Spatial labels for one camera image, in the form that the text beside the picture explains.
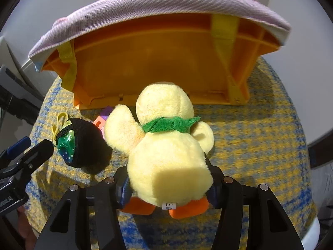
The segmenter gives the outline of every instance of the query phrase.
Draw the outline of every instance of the purple toy block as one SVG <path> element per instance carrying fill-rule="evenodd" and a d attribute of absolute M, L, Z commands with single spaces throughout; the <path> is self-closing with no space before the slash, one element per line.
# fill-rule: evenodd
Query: purple toy block
<path fill-rule="evenodd" d="M 113 107 L 107 106 L 100 112 L 99 116 L 101 118 L 103 118 L 104 120 L 106 120 L 106 119 L 108 119 L 108 116 L 109 116 L 109 114 L 111 114 L 112 111 L 113 111 Z"/>

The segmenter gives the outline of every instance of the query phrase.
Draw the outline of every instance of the yellow strap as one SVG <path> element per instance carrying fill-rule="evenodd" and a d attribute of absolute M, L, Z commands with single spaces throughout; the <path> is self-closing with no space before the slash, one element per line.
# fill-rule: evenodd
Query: yellow strap
<path fill-rule="evenodd" d="M 56 147 L 56 137 L 59 131 L 63 129 L 64 127 L 71 124 L 71 121 L 68 120 L 68 115 L 66 112 L 60 112 L 57 115 L 57 125 L 52 126 L 52 143 Z"/>
<path fill-rule="evenodd" d="M 228 84 L 229 101 L 232 105 L 245 104 L 244 95 L 230 73 L 230 59 L 239 27 L 239 18 L 229 15 L 212 15 L 211 34 L 215 50 L 223 65 Z"/>
<path fill-rule="evenodd" d="M 57 47 L 57 50 L 61 62 L 69 63 L 69 68 L 62 78 L 61 87 L 68 91 L 73 91 L 78 68 L 74 52 L 74 40 L 61 44 Z"/>

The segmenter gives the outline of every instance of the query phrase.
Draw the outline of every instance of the plush duck's body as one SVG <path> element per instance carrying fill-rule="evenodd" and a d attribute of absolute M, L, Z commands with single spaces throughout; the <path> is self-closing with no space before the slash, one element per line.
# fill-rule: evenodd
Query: plush duck's body
<path fill-rule="evenodd" d="M 129 155 L 129 180 L 138 197 L 158 207 L 176 203 L 183 210 L 201 200 L 213 183 L 204 152 L 213 147 L 214 136 L 208 124 L 197 122 L 186 93 L 172 83 L 149 85 L 137 100 L 136 113 L 141 126 L 128 107 L 118 105 L 104 134 L 112 148 Z"/>

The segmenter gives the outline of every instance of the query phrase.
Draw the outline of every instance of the yellow and blue plaid fabric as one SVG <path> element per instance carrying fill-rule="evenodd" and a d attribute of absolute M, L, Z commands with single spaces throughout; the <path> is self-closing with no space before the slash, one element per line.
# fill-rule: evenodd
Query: yellow and blue plaid fabric
<path fill-rule="evenodd" d="M 194 114 L 207 122 L 214 132 L 215 146 L 209 154 L 210 160 L 225 175 L 242 184 L 268 184 L 302 237 L 316 216 L 302 126 L 280 79 L 263 59 L 258 60 L 248 82 L 251 97 L 245 106 L 194 106 Z M 76 110 L 73 94 L 62 89 L 60 84 L 61 79 L 57 78 L 46 95 L 31 132 L 32 145 L 52 138 L 51 126 L 56 124 L 59 112 L 91 121 L 100 112 Z M 105 170 L 89 175 L 67 166 L 55 151 L 27 185 L 26 209 L 31 225 L 39 232 L 42 230 L 70 185 L 95 185 L 126 161 L 124 155 L 114 151 Z M 157 208 L 149 216 L 120 212 L 119 224 L 127 249 L 210 249 L 219 217 L 220 210 L 210 208 L 202 215 L 175 220 L 168 212 Z M 248 209 L 244 207 L 240 249 L 246 248 L 248 225 Z M 96 249 L 96 239 L 92 239 L 92 244 Z"/>

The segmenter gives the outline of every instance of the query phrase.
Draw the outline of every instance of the orange foot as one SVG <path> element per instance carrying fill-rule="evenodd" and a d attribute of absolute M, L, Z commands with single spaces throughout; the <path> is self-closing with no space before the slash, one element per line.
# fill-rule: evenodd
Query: orange foot
<path fill-rule="evenodd" d="M 150 215 L 153 213 L 155 206 L 149 204 L 138 197 L 131 197 L 129 203 L 121 210 L 125 213 Z"/>
<path fill-rule="evenodd" d="M 208 209 L 208 200 L 206 197 L 200 200 L 192 200 L 185 206 L 178 207 L 174 210 L 169 210 L 169 214 L 174 219 L 182 219 L 204 213 Z"/>

